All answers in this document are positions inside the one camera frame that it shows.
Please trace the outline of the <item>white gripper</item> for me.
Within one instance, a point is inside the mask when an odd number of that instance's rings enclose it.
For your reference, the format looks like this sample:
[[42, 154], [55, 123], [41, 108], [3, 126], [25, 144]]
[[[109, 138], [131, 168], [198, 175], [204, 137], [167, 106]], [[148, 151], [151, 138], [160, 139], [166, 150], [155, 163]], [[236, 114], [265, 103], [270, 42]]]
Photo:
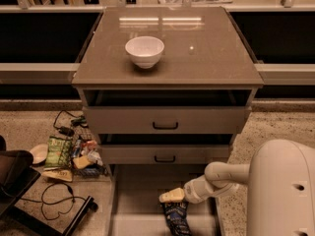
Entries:
[[179, 203], [185, 198], [191, 204], [198, 204], [211, 197], [215, 192], [215, 188], [205, 176], [200, 176], [188, 181], [183, 189], [170, 190], [161, 194], [158, 199], [161, 203]]

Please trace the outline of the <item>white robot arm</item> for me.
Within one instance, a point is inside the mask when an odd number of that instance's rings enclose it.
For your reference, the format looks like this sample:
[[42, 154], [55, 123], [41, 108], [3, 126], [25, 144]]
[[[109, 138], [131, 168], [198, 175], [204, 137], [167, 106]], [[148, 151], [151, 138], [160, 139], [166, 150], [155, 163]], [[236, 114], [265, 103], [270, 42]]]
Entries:
[[189, 204], [247, 187], [246, 236], [315, 236], [315, 149], [271, 140], [248, 164], [212, 162], [204, 174], [159, 196], [175, 236], [190, 236]]

